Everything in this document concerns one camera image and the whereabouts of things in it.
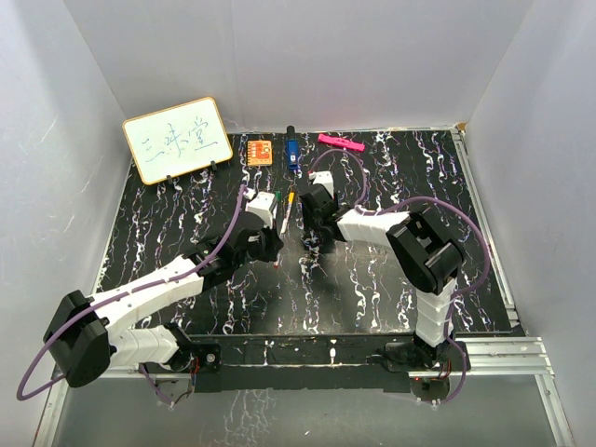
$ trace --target whiteboard frame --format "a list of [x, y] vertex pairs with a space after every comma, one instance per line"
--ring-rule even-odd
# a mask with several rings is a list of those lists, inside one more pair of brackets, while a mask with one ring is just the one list
[[177, 172], [177, 173], [173, 173], [172, 172], [171, 174], [168, 174], [163, 179], [157, 179], [154, 182], [148, 183], [148, 182], [145, 181], [144, 177], [142, 176], [142, 171], [139, 169], [139, 162], [137, 160], [137, 156], [134, 153], [134, 151], [132, 150], [132, 144], [130, 143], [129, 135], [127, 134], [127, 130], [125, 128], [125, 126], [127, 125], [127, 123], [129, 123], [130, 121], [136, 121], [137, 119], [146, 118], [147, 116], [161, 114], [163, 112], [167, 112], [167, 111], [172, 110], [172, 109], [178, 109], [179, 107], [184, 107], [186, 105], [194, 104], [196, 102], [201, 102], [201, 101], [212, 101], [213, 102], [213, 106], [215, 107], [215, 113], [217, 114], [217, 117], [220, 120], [220, 124], [222, 125], [223, 134], [225, 135], [225, 142], [227, 142], [227, 147], [230, 150], [230, 156], [228, 158], [221, 158], [219, 160], [213, 160], [213, 161], [215, 163], [222, 163], [224, 161], [228, 161], [228, 160], [232, 159], [232, 157], [234, 156], [234, 150], [232, 149], [232, 145], [230, 144], [230, 140], [227, 138], [227, 132], [225, 131], [225, 126], [224, 126], [224, 122], [222, 121], [222, 116], [220, 115], [220, 111], [217, 108], [217, 103], [215, 102], [215, 100], [211, 96], [206, 96], [205, 98], [201, 98], [201, 99], [198, 99], [198, 100], [193, 100], [193, 101], [185, 102], [184, 104], [174, 105], [172, 107], [168, 107], [167, 109], [157, 110], [156, 112], [152, 112], [150, 114], [141, 115], [141, 116], [135, 116], [134, 118], [129, 118], [129, 119], [125, 120], [122, 123], [122, 131], [124, 132], [124, 137], [127, 139], [127, 144], [129, 145], [130, 153], [132, 154], [132, 159], [134, 160], [134, 164], [137, 167], [137, 170], [139, 171], [139, 175], [141, 176], [141, 181], [142, 181], [143, 184], [149, 185], [149, 184], [161, 183], [161, 182], [166, 181], [168, 179], [168, 176], [170, 176], [170, 177], [179, 177], [181, 175], [188, 174], [189, 172], [194, 172], [194, 171], [199, 170], [199, 169], [204, 169], [204, 168], [210, 167], [211, 164], [207, 164], [207, 165], [204, 165], [204, 166], [199, 166], [198, 168], [186, 170], [184, 172]]

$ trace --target marker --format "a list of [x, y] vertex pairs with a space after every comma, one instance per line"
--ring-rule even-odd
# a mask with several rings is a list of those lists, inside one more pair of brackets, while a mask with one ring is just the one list
[[345, 149], [351, 149], [352, 151], [364, 152], [364, 144], [361, 142], [351, 142], [345, 138], [330, 137], [323, 133], [318, 135], [318, 142], [325, 142], [331, 146], [344, 147]]
[[294, 129], [294, 126], [288, 126], [286, 129], [286, 155], [288, 156], [288, 169], [297, 170], [300, 148], [296, 141], [296, 130]]
[[290, 196], [288, 197], [288, 209], [286, 210], [286, 216], [283, 218], [283, 223], [281, 224], [281, 230], [279, 231], [280, 235], [283, 235], [286, 230], [288, 229], [288, 223], [290, 222], [290, 213], [291, 213], [291, 203], [294, 201], [294, 192], [290, 192]]

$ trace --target white enclosure wall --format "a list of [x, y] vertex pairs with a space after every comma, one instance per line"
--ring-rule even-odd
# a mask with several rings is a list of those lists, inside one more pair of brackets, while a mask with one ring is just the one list
[[228, 131], [468, 121], [530, 0], [65, 0], [127, 117], [203, 96]]
[[122, 111], [63, 2], [0, 9], [0, 443], [16, 447], [31, 445], [45, 403], [18, 402], [17, 384], [61, 297], [91, 290], [129, 150]]
[[594, 445], [596, 4], [540, 1], [468, 126], [523, 326], [540, 335], [580, 446]]

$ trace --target blue object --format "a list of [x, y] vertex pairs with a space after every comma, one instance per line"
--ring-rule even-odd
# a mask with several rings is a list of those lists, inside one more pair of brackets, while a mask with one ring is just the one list
[[288, 126], [286, 130], [286, 156], [288, 157], [288, 169], [298, 170], [298, 159], [300, 158], [300, 148], [296, 141], [296, 130], [294, 126]]

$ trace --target orange box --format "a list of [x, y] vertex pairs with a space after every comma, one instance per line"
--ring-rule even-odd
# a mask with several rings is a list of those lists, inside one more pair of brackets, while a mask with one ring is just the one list
[[271, 166], [273, 164], [273, 149], [271, 142], [249, 142], [249, 166]]

